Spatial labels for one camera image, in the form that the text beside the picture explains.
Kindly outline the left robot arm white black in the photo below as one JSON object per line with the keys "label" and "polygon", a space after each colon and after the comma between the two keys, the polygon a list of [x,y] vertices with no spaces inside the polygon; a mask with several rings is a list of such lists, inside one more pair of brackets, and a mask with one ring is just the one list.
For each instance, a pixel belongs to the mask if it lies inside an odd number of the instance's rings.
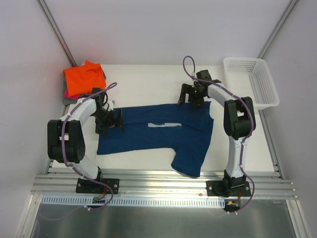
{"label": "left robot arm white black", "polygon": [[75,106],[60,119],[52,119],[47,125],[48,157],[77,173],[80,179],[87,181],[92,192],[100,192],[104,186],[101,169],[86,155],[86,144],[82,127],[90,117],[97,124],[96,134],[107,136],[107,130],[118,128],[124,132],[123,111],[114,111],[113,102],[108,99],[106,89],[93,88],[77,100]]}

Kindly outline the blue t-shirt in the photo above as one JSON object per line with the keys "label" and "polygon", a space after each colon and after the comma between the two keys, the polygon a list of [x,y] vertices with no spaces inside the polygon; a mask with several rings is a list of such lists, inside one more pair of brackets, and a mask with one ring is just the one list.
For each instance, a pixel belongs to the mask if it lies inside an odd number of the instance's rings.
{"label": "blue t-shirt", "polygon": [[197,178],[211,144],[210,109],[210,102],[201,108],[190,103],[122,108],[124,131],[110,128],[99,136],[97,155],[170,148],[175,152],[171,167]]}

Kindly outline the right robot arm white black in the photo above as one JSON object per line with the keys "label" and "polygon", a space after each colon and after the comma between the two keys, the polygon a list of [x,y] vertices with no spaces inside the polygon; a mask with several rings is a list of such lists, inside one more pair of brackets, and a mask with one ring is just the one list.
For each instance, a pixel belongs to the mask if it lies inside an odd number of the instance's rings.
{"label": "right robot arm white black", "polygon": [[178,105],[188,101],[195,107],[204,105],[204,98],[216,100],[223,106],[223,128],[229,138],[228,163],[222,181],[212,186],[214,194],[223,197],[234,195],[247,184],[245,157],[249,138],[256,128],[253,101],[250,97],[238,97],[219,80],[213,80],[208,70],[190,76],[193,84],[183,83]]}

